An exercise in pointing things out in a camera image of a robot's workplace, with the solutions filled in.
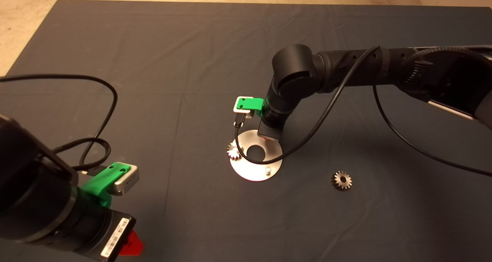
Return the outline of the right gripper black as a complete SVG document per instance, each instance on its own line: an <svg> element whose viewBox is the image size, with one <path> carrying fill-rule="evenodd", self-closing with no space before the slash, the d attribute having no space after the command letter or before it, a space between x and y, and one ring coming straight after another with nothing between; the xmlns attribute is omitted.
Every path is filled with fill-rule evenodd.
<svg viewBox="0 0 492 262"><path fill-rule="evenodd" d="M261 118L257 135L263 137L264 140L279 141L283 136L284 126L284 120Z"/></svg>

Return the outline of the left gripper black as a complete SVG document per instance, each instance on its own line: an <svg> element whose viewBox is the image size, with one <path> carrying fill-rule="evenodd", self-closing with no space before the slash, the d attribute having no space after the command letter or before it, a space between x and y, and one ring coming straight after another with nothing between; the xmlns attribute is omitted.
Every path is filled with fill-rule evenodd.
<svg viewBox="0 0 492 262"><path fill-rule="evenodd" d="M133 230L135 224L136 218L132 215L103 207L87 195L79 195L73 210L58 227L58 250L96 261L140 256L145 247Z"/></svg>

